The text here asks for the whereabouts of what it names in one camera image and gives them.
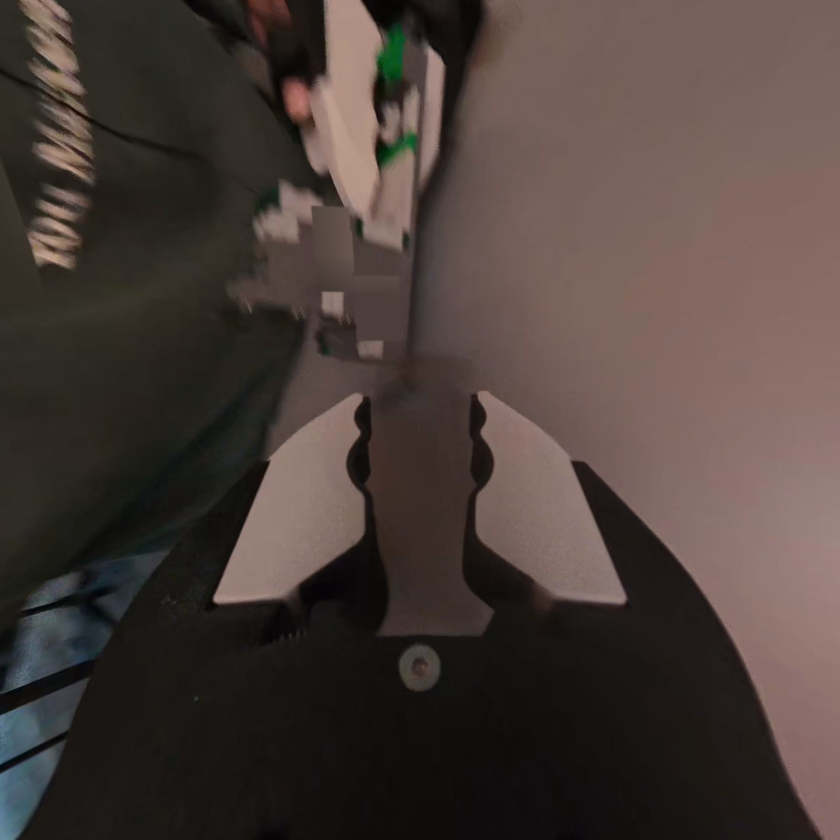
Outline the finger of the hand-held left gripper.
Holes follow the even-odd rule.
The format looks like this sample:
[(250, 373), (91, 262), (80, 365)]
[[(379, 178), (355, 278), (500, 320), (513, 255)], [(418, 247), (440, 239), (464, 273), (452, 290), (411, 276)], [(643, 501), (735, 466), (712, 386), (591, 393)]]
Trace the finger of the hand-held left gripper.
[(311, 90), (311, 110), (332, 181), (351, 213), (369, 215), (380, 186), (374, 106), (382, 32), (362, 1), (323, 3), (325, 71)]
[(401, 251), (413, 248), (417, 203), (438, 159), (447, 71), (430, 46), (407, 46), (402, 104), (403, 149), (394, 159), (395, 226)]

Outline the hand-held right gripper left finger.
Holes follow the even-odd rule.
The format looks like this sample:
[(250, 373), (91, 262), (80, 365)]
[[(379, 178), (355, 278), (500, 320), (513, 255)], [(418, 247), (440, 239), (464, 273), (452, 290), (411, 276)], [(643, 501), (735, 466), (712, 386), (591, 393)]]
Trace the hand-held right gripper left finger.
[(215, 606), (336, 602), (376, 632), (388, 601), (371, 475), (371, 400), (351, 394), (292, 435), (266, 471), (213, 595)]

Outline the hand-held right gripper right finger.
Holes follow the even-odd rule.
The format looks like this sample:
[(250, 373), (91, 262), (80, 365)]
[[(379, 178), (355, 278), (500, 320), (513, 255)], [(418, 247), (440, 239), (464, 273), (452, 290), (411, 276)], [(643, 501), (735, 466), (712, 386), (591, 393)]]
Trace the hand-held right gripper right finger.
[(494, 606), (624, 606), (627, 594), (572, 459), (539, 426), (489, 392), (471, 396), (463, 570)]

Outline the grey brick baseplate model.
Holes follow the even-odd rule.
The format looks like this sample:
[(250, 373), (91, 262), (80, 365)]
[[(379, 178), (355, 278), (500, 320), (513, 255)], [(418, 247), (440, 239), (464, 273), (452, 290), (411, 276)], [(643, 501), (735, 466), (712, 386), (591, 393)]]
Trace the grey brick baseplate model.
[(394, 159), (404, 147), (402, 107), (406, 91), (404, 53), (424, 40), (403, 41), (403, 31), (380, 28), (374, 110), (379, 122), (375, 154), (380, 186), (367, 217), (342, 204), (324, 160), (313, 117), (293, 123), (306, 162), (323, 176), (320, 192), (281, 179), (256, 212), (259, 274), (244, 280), (242, 293), (262, 290), (264, 302), (302, 319), (318, 352), (363, 364), (400, 364), (409, 358), (413, 248), (401, 251), (395, 226)]

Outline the person's left hand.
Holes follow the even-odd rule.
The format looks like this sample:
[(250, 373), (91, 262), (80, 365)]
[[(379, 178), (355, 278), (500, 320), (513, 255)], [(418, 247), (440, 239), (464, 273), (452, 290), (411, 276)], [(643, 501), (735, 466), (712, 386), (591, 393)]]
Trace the person's left hand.
[(296, 125), (312, 118), (313, 57), (299, 2), (246, 1), (254, 46), (266, 61), (275, 99)]

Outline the person's green sweatshirt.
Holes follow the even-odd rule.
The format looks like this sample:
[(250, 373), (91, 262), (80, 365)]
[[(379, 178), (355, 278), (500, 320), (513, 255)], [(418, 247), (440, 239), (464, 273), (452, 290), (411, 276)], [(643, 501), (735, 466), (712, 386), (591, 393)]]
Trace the person's green sweatshirt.
[(2, 2), (2, 629), (259, 457), (299, 327), (252, 219), (311, 186), (236, 2)]

